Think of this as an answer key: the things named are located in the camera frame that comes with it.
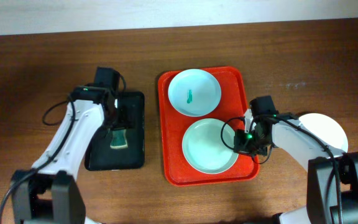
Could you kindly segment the light green plate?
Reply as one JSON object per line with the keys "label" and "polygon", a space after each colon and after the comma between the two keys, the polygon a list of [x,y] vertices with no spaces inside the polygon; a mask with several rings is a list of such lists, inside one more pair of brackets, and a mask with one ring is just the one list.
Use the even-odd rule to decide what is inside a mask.
{"label": "light green plate", "polygon": [[229,170],[239,155],[234,147],[234,130],[223,121],[206,118],[196,121],[185,131],[183,155],[192,168],[204,174]]}

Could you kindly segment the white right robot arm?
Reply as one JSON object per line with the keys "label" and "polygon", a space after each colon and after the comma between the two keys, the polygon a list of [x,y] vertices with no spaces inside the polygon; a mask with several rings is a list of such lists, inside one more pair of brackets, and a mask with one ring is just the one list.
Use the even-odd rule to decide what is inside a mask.
{"label": "white right robot arm", "polygon": [[358,152],[335,148],[292,114],[259,114],[234,136],[234,152],[254,158],[279,147],[308,174],[306,205],[267,223],[358,223]]}

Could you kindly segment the white plate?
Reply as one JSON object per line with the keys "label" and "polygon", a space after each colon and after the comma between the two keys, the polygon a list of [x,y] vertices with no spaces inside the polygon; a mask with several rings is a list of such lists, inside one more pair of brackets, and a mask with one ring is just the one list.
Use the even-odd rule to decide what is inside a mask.
{"label": "white plate", "polygon": [[337,149],[348,151],[348,139],[341,125],[329,116],[320,113],[301,115],[299,120],[305,128],[322,141]]}

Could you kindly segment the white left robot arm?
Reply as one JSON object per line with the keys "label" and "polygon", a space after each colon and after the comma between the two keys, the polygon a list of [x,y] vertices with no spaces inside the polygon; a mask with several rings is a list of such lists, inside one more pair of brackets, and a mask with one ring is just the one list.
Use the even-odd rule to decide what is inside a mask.
{"label": "white left robot arm", "polygon": [[119,90],[107,85],[76,87],[44,153],[29,170],[17,170],[6,193],[15,223],[92,223],[76,184],[91,139],[116,120]]}

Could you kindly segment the green yellow sponge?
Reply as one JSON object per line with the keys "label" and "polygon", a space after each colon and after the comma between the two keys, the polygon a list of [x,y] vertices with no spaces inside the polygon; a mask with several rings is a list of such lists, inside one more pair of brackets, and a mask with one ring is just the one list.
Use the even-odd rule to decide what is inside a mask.
{"label": "green yellow sponge", "polygon": [[128,147],[125,129],[112,131],[111,137],[112,137],[110,142],[111,149],[125,149]]}

